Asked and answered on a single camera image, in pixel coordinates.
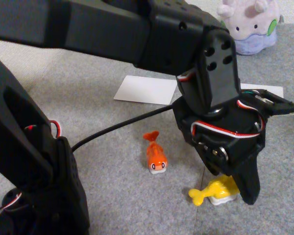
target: plush toy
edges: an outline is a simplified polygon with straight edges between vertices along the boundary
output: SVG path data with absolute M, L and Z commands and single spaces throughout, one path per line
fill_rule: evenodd
M 256 54 L 277 41 L 280 8 L 276 0 L 223 0 L 217 13 L 239 54 Z

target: white base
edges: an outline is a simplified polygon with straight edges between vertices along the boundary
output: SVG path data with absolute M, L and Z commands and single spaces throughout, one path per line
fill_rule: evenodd
M 229 202 L 229 201 L 233 201 L 236 198 L 237 198 L 237 194 L 234 194 L 234 195 L 231 195 L 231 196 L 228 196 L 228 197 L 225 197 L 225 198 L 221 198 L 221 199 L 217 199 L 215 197 L 209 197 L 209 200 L 210 200 L 212 205 L 217 206 L 217 205 Z
M 166 168 L 162 169 L 162 170 L 152 170 L 149 169 L 149 171 L 151 172 L 151 174 L 158 174 L 158 173 L 163 173 L 166 171 Z

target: yellow toy figure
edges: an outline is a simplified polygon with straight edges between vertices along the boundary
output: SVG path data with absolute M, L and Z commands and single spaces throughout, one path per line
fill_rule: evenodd
M 217 206 L 234 200 L 239 192 L 233 177 L 222 175 L 210 181 L 204 190 L 191 189 L 188 194 L 196 206 L 200 206 L 205 197 L 209 197 L 210 202 Z

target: orange fish figure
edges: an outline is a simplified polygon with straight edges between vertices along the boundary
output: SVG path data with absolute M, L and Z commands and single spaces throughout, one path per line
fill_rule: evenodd
M 159 131 L 153 131 L 143 135 L 145 140 L 150 141 L 147 148 L 148 168 L 152 174 L 165 172 L 168 166 L 168 160 L 162 147 L 156 143 Z

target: white card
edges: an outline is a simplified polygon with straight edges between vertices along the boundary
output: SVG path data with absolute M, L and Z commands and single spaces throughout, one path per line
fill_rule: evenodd
M 265 86 L 265 85 L 253 85 L 253 84 L 245 84 L 241 83 L 241 89 L 264 89 L 268 92 L 271 92 L 281 98 L 284 98 L 283 96 L 283 87 L 275 87 L 275 86 Z
M 128 75 L 114 99 L 168 105 L 172 100 L 176 85 L 176 80 Z

